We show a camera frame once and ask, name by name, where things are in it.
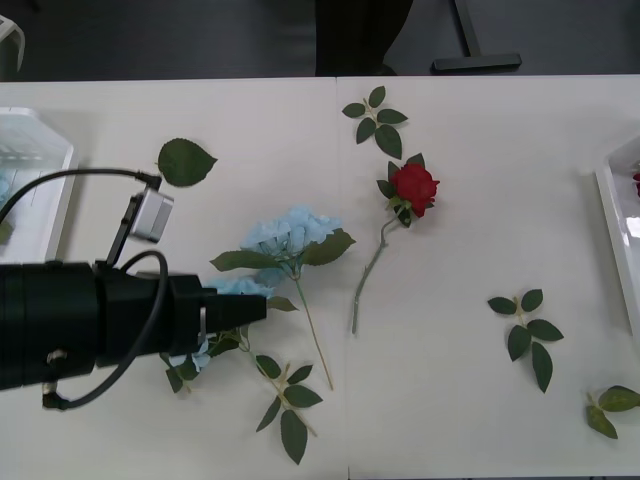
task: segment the white table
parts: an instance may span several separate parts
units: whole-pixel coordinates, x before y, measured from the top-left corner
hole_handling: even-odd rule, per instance
[[[423,152],[442,184],[436,208],[389,234],[354,340],[350,301],[385,219],[375,180],[389,157],[373,141],[357,146],[356,122],[339,111],[380,84],[388,105],[410,117],[400,130],[405,158]],[[277,426],[254,433],[272,392],[234,352],[212,363],[188,398],[173,396],[152,357],[73,413],[40,411],[35,387],[2,392],[3,476],[637,474],[640,415],[616,416],[616,443],[591,431],[583,411],[589,390],[640,387],[593,176],[640,133],[638,100],[638,77],[340,79],[337,90],[332,79],[0,85],[0,104],[41,110],[85,164],[153,171],[160,146],[176,136],[220,159],[197,187],[165,188],[176,207],[159,248],[174,270],[214,275],[209,259],[296,202],[342,216],[358,241],[304,280],[338,389],[329,393],[316,368],[310,384],[325,402],[307,416],[320,436],[301,466],[284,454]],[[81,179],[64,258],[104,256],[138,190]],[[131,242],[123,258],[142,248]],[[536,287],[545,292],[541,315],[566,337],[549,347],[546,395],[526,363],[509,361],[508,323],[486,306],[493,295]],[[295,302],[291,288],[280,293]],[[257,349],[315,360],[302,314],[270,315],[254,328]],[[105,374],[65,381],[61,391],[81,394]]]

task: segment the light blue flower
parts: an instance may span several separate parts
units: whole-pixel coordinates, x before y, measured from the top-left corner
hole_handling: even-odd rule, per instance
[[[205,341],[202,343],[200,350],[198,350],[196,353],[191,354],[193,365],[196,367],[196,372],[198,373],[200,373],[200,371],[204,367],[209,365],[209,362],[211,361],[211,357],[206,353],[208,348],[209,348],[209,342]],[[186,361],[187,361],[187,355],[178,355],[176,357],[169,358],[169,363],[174,367],[182,365]]]
[[[216,278],[208,282],[207,287],[213,287],[221,295],[262,295],[273,297],[273,288],[257,283],[253,277]]]

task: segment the gray floor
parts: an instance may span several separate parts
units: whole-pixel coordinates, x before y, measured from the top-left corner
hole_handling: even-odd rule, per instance
[[[313,0],[0,0],[25,30],[23,81],[312,76]],[[640,73],[640,0],[469,0],[484,53],[516,74]],[[462,55],[448,0],[415,0],[387,55],[429,75]]]

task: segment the loose leaf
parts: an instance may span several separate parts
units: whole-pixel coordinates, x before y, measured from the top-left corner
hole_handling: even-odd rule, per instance
[[[264,417],[262,417],[260,425],[258,425],[258,428],[256,428],[256,432],[267,428],[269,424],[273,422],[273,420],[276,418],[276,415],[278,415],[278,412],[280,411],[280,405],[282,405],[280,397],[276,397],[273,400],[273,403],[267,409],[267,413],[265,413]]]
[[[211,264],[221,272],[228,272],[236,268],[280,268],[280,264],[272,257],[248,250],[221,253],[211,260]]]
[[[421,153],[414,155],[413,157],[409,158],[409,160],[407,160],[407,163],[417,163],[418,165],[420,165],[422,168],[426,168],[425,167],[425,163],[424,163],[424,157],[422,156]]]
[[[304,251],[300,260],[303,265],[326,265],[342,256],[347,249],[356,243],[351,236],[338,228],[322,243],[312,242]]]
[[[317,405],[322,398],[307,387],[302,385],[291,385],[284,390],[284,398],[296,408],[309,408]]]
[[[209,349],[207,350],[207,355],[209,355],[210,357],[217,357],[218,355],[222,355],[225,352],[235,350],[239,346],[240,344],[238,343],[237,340],[234,340],[233,338],[225,337],[219,342],[215,342],[213,343],[213,345],[210,345]]]
[[[387,155],[400,160],[402,158],[402,140],[400,134],[391,125],[381,125],[376,130],[376,143]]]
[[[280,437],[289,458],[300,465],[307,448],[307,427],[293,410],[286,410],[280,417]]]
[[[542,290],[529,290],[522,297],[520,306],[525,312],[533,312],[542,303]]]
[[[344,107],[342,113],[344,113],[349,118],[358,118],[364,115],[364,111],[364,105],[362,105],[361,103],[350,103],[349,105]]]
[[[284,297],[271,297],[267,300],[267,308],[282,310],[283,312],[293,312],[294,310],[297,310],[295,305],[291,303],[288,298]]]
[[[547,388],[551,381],[551,375],[553,375],[553,362],[551,361],[551,357],[549,356],[547,349],[538,342],[533,342],[531,345],[531,353],[533,354],[533,371],[536,372],[538,386],[540,387],[540,390],[547,393]]]
[[[293,375],[291,375],[287,379],[287,383],[289,385],[295,385],[296,383],[300,383],[303,380],[306,380],[306,378],[311,373],[312,368],[313,368],[313,365],[305,365],[304,367],[300,367],[298,370],[293,372]]]
[[[173,368],[168,368],[165,373],[167,374],[167,378],[169,379],[169,383],[171,384],[171,390],[173,393],[178,393],[182,390],[184,383],[182,379],[178,376],[176,371]]]
[[[387,198],[393,198],[396,195],[396,187],[386,180],[378,180],[378,188],[380,192]]]
[[[356,143],[360,145],[376,131],[376,122],[367,117],[363,119],[356,130]]]
[[[372,108],[378,108],[384,101],[384,97],[387,95],[387,90],[381,86],[373,89],[369,95],[369,106]]]
[[[555,342],[564,338],[560,330],[546,320],[531,320],[527,323],[527,330],[534,337],[547,342]]]
[[[260,365],[260,368],[262,368],[262,370],[258,368],[258,371],[260,373],[264,371],[264,373],[266,373],[267,376],[273,380],[278,378],[282,373],[282,370],[280,370],[280,366],[278,365],[278,362],[276,362],[273,358],[267,355],[258,355],[256,357],[256,361],[258,362],[258,365]]]
[[[204,180],[216,161],[200,145],[174,138],[160,149],[158,169],[174,187],[190,187]]]
[[[387,180],[389,180],[389,182],[391,182],[391,179],[393,178],[393,176],[396,174],[398,170],[400,170],[400,167],[398,167],[395,163],[389,160],[389,164],[387,165]]]
[[[606,437],[613,438],[614,440],[618,439],[618,432],[616,432],[616,427],[614,427],[613,424],[609,420],[607,420],[604,412],[598,407],[587,407],[587,424],[596,432],[601,433]]]
[[[384,110],[380,110],[378,113],[378,122],[380,123],[402,123],[405,120],[409,120],[402,113],[397,110],[393,110],[391,108],[385,108]]]
[[[494,297],[488,303],[491,310],[500,315],[514,315],[516,313],[516,304],[508,298]]]
[[[509,350],[511,361],[515,362],[524,355],[529,345],[531,345],[531,334],[527,329],[520,325],[513,327],[507,341],[507,349]]]
[[[598,403],[606,412],[626,412],[638,406],[640,395],[627,388],[611,387],[600,396]]]

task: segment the rose stem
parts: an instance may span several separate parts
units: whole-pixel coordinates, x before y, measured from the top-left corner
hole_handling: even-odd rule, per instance
[[[329,382],[329,388],[333,391],[333,382],[331,381],[331,374],[329,373],[329,368],[327,368],[327,362],[324,361],[324,355],[322,355],[322,349],[320,348],[320,343],[318,343],[318,337],[316,336],[316,329],[313,326],[313,321],[311,320],[311,314],[309,313],[309,306],[307,305],[307,300],[304,298],[304,293],[302,293],[302,287],[300,286],[300,279],[294,278],[296,282],[296,287],[298,287],[298,293],[300,294],[300,300],[302,300],[302,304],[304,305],[304,309],[307,312],[307,318],[309,319],[309,325],[311,326],[311,333],[313,334],[313,341],[316,342],[316,348],[318,349],[318,353],[320,354],[320,360],[322,360],[322,366],[324,367],[324,373],[327,375],[327,381]]]
[[[242,338],[240,338],[239,343],[242,344],[243,347],[247,348],[247,346],[245,345],[244,341],[242,340]],[[278,387],[278,385],[276,385],[276,382],[274,382],[271,377],[269,375],[267,375],[267,372],[264,371],[264,369],[262,368],[262,366],[260,366],[260,363],[258,362],[258,359],[256,358],[255,354],[251,351],[251,350],[243,350],[243,352],[248,353],[249,355],[251,355],[251,358],[253,358],[253,363],[256,364],[256,367],[258,367],[258,370],[260,370],[260,373],[262,373],[262,375],[264,376],[264,378],[266,378],[267,380],[269,380],[269,382],[271,383],[271,385],[273,385],[273,388],[276,389],[276,392],[278,392],[278,398],[280,399],[280,401],[282,402],[282,405],[284,405],[286,408],[288,408],[289,410],[291,410],[293,413],[296,414],[296,416],[300,419],[300,421],[304,424],[305,427],[307,427],[307,430],[309,430],[309,432],[311,432],[311,435],[313,435],[314,437],[317,437],[318,434],[316,433],[316,431],[313,429],[313,427],[311,425],[309,425],[307,423],[307,421],[305,420],[305,418],[302,416],[302,414],[300,412],[298,412],[295,408],[293,408],[291,406],[291,404],[289,403],[289,401],[286,399],[286,397],[284,396],[284,394],[282,393],[281,388]]]
[[[393,217],[391,220],[385,223],[380,229],[380,245],[378,246],[376,253],[373,255],[373,258],[371,259],[371,262],[369,263],[369,265],[365,267],[364,273],[362,274],[362,278],[360,279],[360,283],[358,284],[358,288],[356,289],[356,296],[355,296],[355,299],[353,300],[353,322],[351,323],[351,333],[353,335],[355,335],[358,331],[358,305],[360,304],[360,294],[362,293],[362,289],[364,288],[364,284],[367,281],[367,278],[369,278],[369,274],[371,273],[373,266],[376,264],[376,262],[380,258],[380,254],[387,247],[387,245],[389,245],[384,238],[384,231],[397,218],[398,217]]]

